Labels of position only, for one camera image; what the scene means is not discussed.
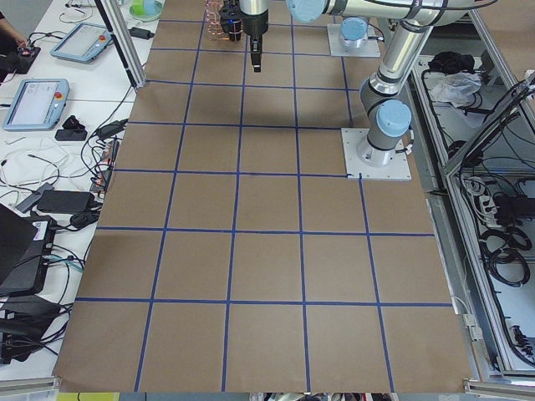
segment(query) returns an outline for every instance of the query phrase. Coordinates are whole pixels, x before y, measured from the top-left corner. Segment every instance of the black cable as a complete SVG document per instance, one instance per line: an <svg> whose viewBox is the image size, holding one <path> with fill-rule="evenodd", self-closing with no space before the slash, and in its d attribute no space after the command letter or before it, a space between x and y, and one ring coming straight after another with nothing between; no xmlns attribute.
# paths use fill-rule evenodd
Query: black cable
<svg viewBox="0 0 535 401"><path fill-rule="evenodd" d="M449 145L446 143L445 139L444 139L444 136L449 139L451 141L451 143L455 142L453 140L453 138L451 138L451 136L442 128L442 125L441 125L441 120L438 118L438 114L435 112L435 107L433 106L433 100L431 99L431 95L429 94L429 89L427 88L427 85L425 84L425 75L430 73L431 70L430 69L426 69L424 71L421 72L421 75L420 75L420 78L421 78L421 82L424 86L424 92L425 92L425 96L427 97L427 102L429 103L429 107L431 109L431 113L433 114L433 117L435 119L435 123L436 123L436 126L438 128L438 130L441 132L442 134L442 141L444 143L444 146L447 148Z"/></svg>
<svg viewBox="0 0 535 401"><path fill-rule="evenodd" d="M87 256L89 254L89 249L91 249L91 244L93 243L93 238L91 238L91 241L89 242L89 245L87 245L87 248L84 252L84 260L87 261Z"/></svg>
<svg viewBox="0 0 535 401"><path fill-rule="evenodd" d="M388 3L388 2L382 2L380 0L365 0L367 3L373 3L378 4L380 6L387 6L387 7L395 7L395 8L408 8L412 9L412 6L410 4L395 4L395 3ZM491 6L492 4L497 3L498 0L489 0L485 4L480 4L477 6L468 6L468 7L447 7L447 6L420 6L420 9L423 10L436 10L436 11L470 11L470 10L477 10L478 8L484 8Z"/></svg>
<svg viewBox="0 0 535 401"><path fill-rule="evenodd" d="M94 171L94 169L97 169L99 168L99 164L100 164L100 158L95 158L94 156L94 148L96 148L96 146L91 146L89 145L89 142L94 139L94 138L98 138L98 135L97 135L97 131L102 128L108 121L110 121L110 119L114 116L114 114L117 112L117 110L119 109L119 107L126 101L126 98L128 97L128 95L130 94L130 91L132 90L132 87L129 87L128 90L126 91L125 95L123 96L123 98L120 100L119 104L117 104L117 106L113 109L113 111L110 113L110 115L108 115L108 117L102 121L102 123L99 124L99 126L91 133L90 136L88 136L88 138L85 140L84 144L82 145L82 149L80 150L80 158L82 160L82 163L84 164L84 166L87 168L87 171L84 172L82 175L86 175L88 172L91 173L91 175L95 178L95 179L98 179L100 177L102 177L103 175L100 174L96 171ZM95 165L94 166L89 166L85 160L84 160L84 150L85 148L89 146L90 149L91 149L91 155L94 159L94 162L95 162Z"/></svg>
<svg viewBox="0 0 535 401"><path fill-rule="evenodd" d="M42 39L45 39L45 38L56 38L56 39L59 39L59 40L64 38L64 36L61 37L61 36L54 35L55 33L62 33L63 35L67 35L67 33L64 32L64 31L32 32L28 36L28 45L29 46L33 46L38 40L42 40ZM42 36L40 38L32 40L32 36L33 35L42 35Z"/></svg>
<svg viewBox="0 0 535 401"><path fill-rule="evenodd" d="M385 34L383 33L383 31L381 31L378 27L376 27L373 23L368 23L368 25L370 25L373 29L376 29L379 31L379 33L381 34L381 36L383 37L383 41L385 40Z"/></svg>
<svg viewBox="0 0 535 401"><path fill-rule="evenodd" d="M0 195L0 199L2 199L4 196L8 196L10 194L18 194L18 191L17 190L10 190L9 192L6 192L5 194Z"/></svg>
<svg viewBox="0 0 535 401"><path fill-rule="evenodd" d="M59 301L57 303L61 303L65 297L65 294L67 293L67 288L69 287L69 280L70 280L70 266L68 263L65 262L65 267L67 267L67 281L65 282L65 288L64 291L61 293L61 297L59 297Z"/></svg>

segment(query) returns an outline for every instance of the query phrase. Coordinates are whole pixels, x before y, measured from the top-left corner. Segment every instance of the white table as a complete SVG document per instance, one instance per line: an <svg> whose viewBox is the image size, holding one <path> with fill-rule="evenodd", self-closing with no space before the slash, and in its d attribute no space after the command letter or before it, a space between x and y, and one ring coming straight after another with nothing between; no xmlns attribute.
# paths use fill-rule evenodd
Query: white table
<svg viewBox="0 0 535 401"><path fill-rule="evenodd" d="M102 18L96 8L82 8L85 13L93 17L85 22L103 24ZM129 13L129 5L121 6L123 16L126 18L128 27L137 26L139 28L149 29L154 32L157 21L151 23L142 23L134 20ZM53 0L50 8L44 15L42 21L37 26L35 32L68 32L73 27L73 23L62 23L63 20L77 21L76 14L82 14L74 11L72 8L65 7L65 0ZM140 57L140 61L145 63L150 51L152 40L132 38L135 49ZM28 74L16 74L15 77L0 86L0 98L12 98L23 79L42 79L42 78L65 78L69 81L71 88L69 99L72 100L94 100L94 101L120 101L125 91L130 87L130 81L126 75L123 64L120 62L115 46L111 44L103 53L91 63L76 63L73 61L62 60L50 55L50 50L56 45L58 39L45 38L36 42L36 46L41 48L41 53L37 56ZM130 94L127 100L133 100L134 94Z"/></svg>
<svg viewBox="0 0 535 401"><path fill-rule="evenodd" d="M73 24L59 21L59 14L67 13L69 10L64 6L65 0L53 0L49 10L44 15L38 25L36 32L51 32L55 30L68 32ZM129 27L140 26L154 32L157 21L153 23L137 23L128 14L129 5L124 5L121 10L127 17ZM75 12L69 12L62 18L69 19ZM96 9L94 15L87 22L102 23L102 19ZM135 47L144 63L148 57L151 40L134 38ZM83 142L56 142L54 134L57 128L71 115L74 114L81 124L86 126L89 133L93 132L104 119L119 105L125 93L130 87L130 82L123 70L122 63L113 46L107 48L96 60L89 64L74 63L53 58L49 50L57 43L57 40L44 39L38 42L42 48L41 54L36 59L29 74L15 75L11 82L0 86L0 102L11 103L13 96L23 79L30 78L65 78L69 81L70 93L67 99L64 112L61 115L59 124L49 131L27 131L27 132L7 132L0 129L0 160L7 159L8 162L3 167L3 173L12 185L16 183L32 180L39 180L46 163L28 157L28 154L38 155L46 160L59 161L63 158L64 163L60 166L61 175L74 175L74 172L83 170L83 163L79 157ZM130 91L129 97L118 108L110 121L116 119L126 119L130 115L133 106L135 92ZM8 110L0 109L0 121L3 121ZM84 159L92 160L89 149L84 151ZM49 166L48 174L55 172ZM90 188L89 174L72 180L60 179L54 188L57 190L88 190ZM11 189L0 187L0 196L6 194ZM6 206L14 203L15 194L4 196L0 202ZM59 224L68 224L70 215L52 215ZM79 232L59 231L56 233L54 244L64 246L83 257L96 225L84 228ZM54 249L53 253L60 256L67 256L68 253L59 249ZM78 290L81 273L74 268L70 268L70 279L65 293L63 304L73 302ZM48 269L44 289L39 293L51 302L57 302L64 291L67 281L67 267L62 264L51 266ZM47 334L56 332L65 322L66 316L57 318L47 331ZM55 351L61 348L61 341L50 346ZM9 365L0 365L0 380L13 380L24 378L44 378L52 374L56 356L46 349L32 353L28 360L23 363L13 360Z"/></svg>

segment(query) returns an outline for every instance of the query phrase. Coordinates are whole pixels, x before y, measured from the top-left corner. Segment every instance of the metal plate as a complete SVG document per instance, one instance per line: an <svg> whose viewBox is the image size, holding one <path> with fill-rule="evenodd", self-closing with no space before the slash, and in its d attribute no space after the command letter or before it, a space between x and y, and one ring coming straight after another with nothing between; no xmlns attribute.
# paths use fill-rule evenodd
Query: metal plate
<svg viewBox="0 0 535 401"><path fill-rule="evenodd" d="M342 128L344 142L345 172L350 180L410 180L410 169L405 153L397 153L392 161L383 168L365 164L357 156L357 144L368 134L368 129ZM397 150L403 149L403 143L398 142Z"/></svg>
<svg viewBox="0 0 535 401"><path fill-rule="evenodd" d="M378 41L375 39L368 39L364 43L364 46L362 48L344 48L339 41L339 23L328 24L327 33L329 35L329 47L331 49L331 56L379 58L381 55L381 52L379 51ZM371 26L368 26L368 36L376 36L375 30Z"/></svg>

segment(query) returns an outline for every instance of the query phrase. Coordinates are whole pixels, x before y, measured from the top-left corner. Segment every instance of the cable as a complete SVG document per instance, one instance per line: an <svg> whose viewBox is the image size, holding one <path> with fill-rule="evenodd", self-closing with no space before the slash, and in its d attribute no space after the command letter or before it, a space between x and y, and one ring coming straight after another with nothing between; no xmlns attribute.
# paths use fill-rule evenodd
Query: cable
<svg viewBox="0 0 535 401"><path fill-rule="evenodd" d="M456 301L460 302L461 305L465 308L466 313L472 314L471 313L471 309L468 307L468 305L466 305L466 302L464 302L461 298L459 298L459 297L457 297L455 295L452 295L451 299L455 299Z"/></svg>
<svg viewBox="0 0 535 401"><path fill-rule="evenodd" d="M368 25L370 25L373 29L379 31L379 33L381 34L381 36L383 37L383 42L385 41L385 34L383 33L383 31L381 31L378 27L376 27L373 23L368 23Z"/></svg>
<svg viewBox="0 0 535 401"><path fill-rule="evenodd" d="M367 3L373 3L380 6L387 6L387 7L395 7L395 8L408 8L409 10L412 10L412 6L408 4L395 4L395 3L388 3L388 2L381 2L380 0L365 0ZM477 6L468 6L468 7L447 7L447 6L425 6L421 5L420 9L423 10L436 10L436 11L470 11L470 10L477 10L478 8L484 8L491 6L492 4L497 3L498 0L489 0L485 4L480 4Z"/></svg>
<svg viewBox="0 0 535 401"><path fill-rule="evenodd" d="M78 257L78 255L76 255L76 254L75 254L74 252L72 252L70 249L67 249L67 248L65 248L65 247L63 247L63 246L60 246L60 245L57 245L57 244L53 244L52 247L54 247L54 248L58 248L58 249L61 249L62 251L66 251L66 252L70 253L70 254L74 257L74 259L75 259L75 260L82 266L82 269L85 268L85 261L83 261L82 259L80 259L80 258Z"/></svg>
<svg viewBox="0 0 535 401"><path fill-rule="evenodd" d="M449 145L446 143L446 141L444 139L444 136L447 139L449 139L451 143L455 142L455 140L453 138L451 138L451 136L444 130L444 128L442 128L441 120L438 118L438 114L436 113L435 107L433 106L433 100L431 99L431 95L429 94L429 89L427 88L427 85L425 84L425 76L430 72L431 72L430 69L426 69L426 70L422 71L420 79L421 79L421 82L422 82L422 84L424 86L425 96L427 97L427 102L428 102L429 107L431 109L431 113L433 114L433 118L435 119L436 127L438 128L438 130L443 135L442 136L442 142L444 143L444 146L447 148Z"/></svg>
<svg viewBox="0 0 535 401"><path fill-rule="evenodd" d="M84 0L80 0L80 3L76 4L75 6L74 5L71 6L71 2L69 1L68 3L65 4L65 7L72 8L73 10L78 11L79 13L82 13L84 16L82 17L82 19L78 19L76 21L66 21L64 19L61 19L61 17L64 16L65 13L61 13L59 14L59 21L61 21L62 23L81 23L93 17L94 7L92 7L91 4L89 4L89 0L87 0L87 5L84 5ZM87 15L83 10L81 10L81 8L89 8L91 10L91 13Z"/></svg>
<svg viewBox="0 0 535 401"><path fill-rule="evenodd" d="M27 45L29 47L32 47L38 40L42 40L45 38L56 38L56 39L63 39L64 37L54 35L55 33L62 33L63 35L66 35L67 33L64 31L51 31L51 32L32 32L28 36L28 43ZM40 38L32 40L33 35L42 35Z"/></svg>

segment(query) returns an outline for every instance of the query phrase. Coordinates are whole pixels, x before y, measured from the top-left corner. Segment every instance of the blue tape grid line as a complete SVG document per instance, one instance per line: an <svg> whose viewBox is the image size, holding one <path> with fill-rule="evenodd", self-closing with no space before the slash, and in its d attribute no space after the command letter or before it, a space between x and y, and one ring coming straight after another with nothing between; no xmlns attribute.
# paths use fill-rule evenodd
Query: blue tape grid line
<svg viewBox="0 0 535 401"><path fill-rule="evenodd" d="M236 163L236 193L234 194L234 212L232 215L232 234L231 234L231 253L228 266L228 284L227 284L227 299L225 308L225 337L223 340L223 367L222 367L222 380L221 391L225 391L227 388L227 357L228 357L228 341L230 330L230 315L231 315L231 298L232 298L232 273L234 267L234 251L236 245L236 224L237 224L237 207L240 197L240 169L241 169L241 153L242 153L242 133L243 133L243 105L245 103L245 74L247 67L247 48L243 57L243 76L242 76L242 99L240 110L240 127L238 130L237 141L237 163Z"/></svg>
<svg viewBox="0 0 535 401"><path fill-rule="evenodd" d="M160 227L118 227L118 226L98 226L98 231L163 231ZM178 232L219 232L225 234L277 234L277 235L297 235L305 236L417 236L434 237L434 234L425 232L335 232L335 231L275 231L275 230L226 230L217 228L173 228L167 227L166 231Z"/></svg>
<svg viewBox="0 0 535 401"><path fill-rule="evenodd" d="M311 391L310 383L310 358L308 355L308 320L307 320L307 288L305 279L305 265L304 265L304 238L303 238L303 197L301 187L301 159L299 149L299 117L298 117L298 91L297 91L297 74L295 65L295 35L293 34L292 26L292 75L293 75L293 112L295 118L295 147L297 151L297 172L298 172L298 212L299 212L299 252L301 260L301 293L303 297L303 345L304 345L304 366L305 366L305 381L307 384L307 391Z"/></svg>
<svg viewBox="0 0 535 401"><path fill-rule="evenodd" d="M198 44L197 44L197 53L196 53L196 56L195 56L195 63L193 65L193 71L191 72L190 90L189 90L188 97L187 97L186 110L184 112L184 121L187 121L187 115L188 115L189 108L190 108L191 94L193 92L193 82L195 80L196 67L197 67L197 64L198 64L198 61L199 61L199 49L201 48L201 41L202 41L202 33L203 33L203 31L204 31L204 22L202 23L201 35L199 36L199 41L198 41ZM145 323L145 331L144 331L144 334L143 334L143 343L141 344L140 361L139 361L138 368L137 368L137 374L135 376L135 386L134 386L134 391L135 392L139 391L139 389L140 389L141 374L142 374L142 371L143 371L143 362L145 360L146 344L147 344L147 340L148 340L148 337L149 337L149 331L150 331L150 320L151 320L151 317L152 317L152 309L153 309L153 306L154 306L156 286L158 284L158 275L159 275L159 272L160 272L161 259L163 257L164 245L166 243L167 227L168 227L168 224L169 224L169 217L171 215L171 207L173 205L173 195L175 193L175 188L176 188L176 177L177 177L176 171L178 170L178 165L179 165L179 161L180 161L180 158L181 158L181 150L182 150L182 144L183 144L183 140L184 140L184 131L185 130L186 130L186 126L182 125L180 144L178 146L178 151L176 152L175 172L173 172L173 181L172 181L172 184L171 184L171 191L170 191L170 194L169 194L169 201L167 203L166 220L165 220L165 224L164 224L163 230L162 230L161 242L160 242L160 250L159 250L159 253L158 253L158 259L157 259L157 262L156 262L154 280L152 282L152 290L151 290L151 293L150 293L149 310L147 312L147 319L146 319L146 323Z"/></svg>
<svg viewBox="0 0 535 401"><path fill-rule="evenodd" d="M377 301L377 313L379 314L379 325L381 331L381 340L383 342L383 350L385 353L385 364L386 372L388 373L388 381L390 385L390 392L395 392L394 378L392 377L392 368L390 366L390 356L388 354L388 345L386 343L386 334L385 334L385 322L383 319L383 312L381 310L381 300L379 295L379 285L377 283L377 273L375 271L375 262L374 262L374 252L371 244L371 236L369 235L369 223L368 223L368 211L366 209L366 198L364 196L364 185L362 183L362 177L359 179L359 191L360 199L362 201L362 211L364 214L364 227L366 229L366 240L368 242L368 252L369 252L369 264L371 265L371 274L374 280L374 290L375 290L375 299Z"/></svg>
<svg viewBox="0 0 535 401"><path fill-rule="evenodd" d="M249 299L179 299L179 298L120 298L76 297L77 302L134 302L134 303L196 303L215 305L306 305L316 307L452 307L450 302L346 302L346 301L259 301Z"/></svg>
<svg viewBox="0 0 535 401"><path fill-rule="evenodd" d="M147 79L147 82L156 82L158 84L171 84L171 85L188 85L186 82L181 81L167 81L164 79ZM214 84L209 82L195 82L194 86L214 86L217 88L258 88L258 89L298 89L298 90L326 90L329 92L334 91L353 91L359 92L358 89L350 88L325 88L322 86L282 86L282 85L239 85L239 84Z"/></svg>
<svg viewBox="0 0 535 401"><path fill-rule="evenodd" d="M239 124L210 124L210 123L178 123L178 122L158 122L158 121L129 121L128 124L144 124L144 125L192 125L197 127L236 127L238 128ZM243 124L243 128L270 128L270 129L294 129L293 125L260 125L260 124ZM314 126L303 126L298 127L300 129L321 129L321 130L333 130L340 131L340 127L314 127Z"/></svg>
<svg viewBox="0 0 535 401"><path fill-rule="evenodd" d="M147 169L114 169L122 173L159 173L159 174L203 174L203 175L266 175L275 177L323 177L323 178L347 178L341 174L303 174L303 173L262 173L260 171L208 171L208 170L147 170Z"/></svg>

